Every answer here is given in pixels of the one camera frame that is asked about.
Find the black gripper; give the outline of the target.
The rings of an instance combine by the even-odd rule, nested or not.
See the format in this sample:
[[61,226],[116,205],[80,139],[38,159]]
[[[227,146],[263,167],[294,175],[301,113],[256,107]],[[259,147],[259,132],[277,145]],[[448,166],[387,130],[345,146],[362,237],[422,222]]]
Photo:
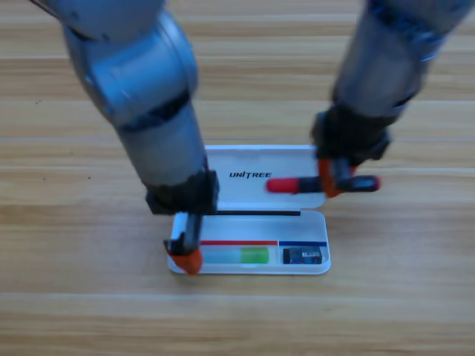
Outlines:
[[311,137],[326,197],[341,194],[336,185],[357,182],[361,163],[382,158],[390,144],[389,126],[389,117],[363,116],[337,105],[316,114]]
[[175,186],[149,188],[145,195],[155,215],[186,213],[186,227],[176,240],[164,242],[168,257],[185,274],[197,275],[203,265],[199,249],[203,216],[217,212],[219,182],[217,172],[202,170]]

